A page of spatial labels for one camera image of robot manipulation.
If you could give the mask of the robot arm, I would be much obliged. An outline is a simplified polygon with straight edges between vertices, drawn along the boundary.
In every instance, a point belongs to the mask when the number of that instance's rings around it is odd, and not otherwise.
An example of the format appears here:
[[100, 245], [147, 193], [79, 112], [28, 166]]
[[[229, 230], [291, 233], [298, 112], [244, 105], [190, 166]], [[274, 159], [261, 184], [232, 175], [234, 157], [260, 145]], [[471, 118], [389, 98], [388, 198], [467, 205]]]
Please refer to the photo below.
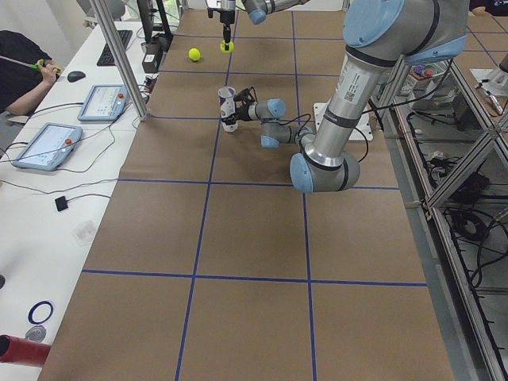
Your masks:
[[360, 165], [344, 147], [382, 73], [399, 58], [430, 64], [458, 56], [466, 42], [468, 7], [467, 1], [355, 1], [344, 19], [346, 61], [316, 133], [280, 124], [281, 100], [249, 101], [228, 87], [218, 92], [223, 128], [233, 131], [239, 120], [260, 121], [264, 147], [300, 147], [290, 164], [296, 189], [346, 190], [359, 178]]
[[[242, 5], [247, 12], [249, 19], [254, 25], [263, 22], [267, 15], [282, 10], [287, 10], [293, 6], [302, 6], [306, 1], [299, 0], [243, 0]], [[212, 1], [207, 6], [208, 17], [212, 18], [214, 12], [219, 14], [220, 22], [223, 24], [223, 41], [221, 50], [226, 53], [233, 51], [231, 25], [236, 20], [237, 2], [235, 0]]]

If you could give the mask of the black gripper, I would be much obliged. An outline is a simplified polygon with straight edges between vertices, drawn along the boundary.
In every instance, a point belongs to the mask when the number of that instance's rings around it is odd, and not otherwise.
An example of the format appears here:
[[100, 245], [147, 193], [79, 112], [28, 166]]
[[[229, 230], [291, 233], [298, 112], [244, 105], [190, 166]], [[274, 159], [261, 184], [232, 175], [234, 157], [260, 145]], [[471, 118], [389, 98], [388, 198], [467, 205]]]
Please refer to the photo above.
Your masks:
[[237, 121], [256, 121], [258, 115], [256, 113], [257, 102], [237, 102], [235, 104], [235, 115], [229, 115], [221, 118], [223, 125], [235, 125]]
[[233, 23], [233, 11], [232, 10], [219, 10], [220, 22], [223, 24], [223, 40], [226, 42], [231, 41], [231, 27]]

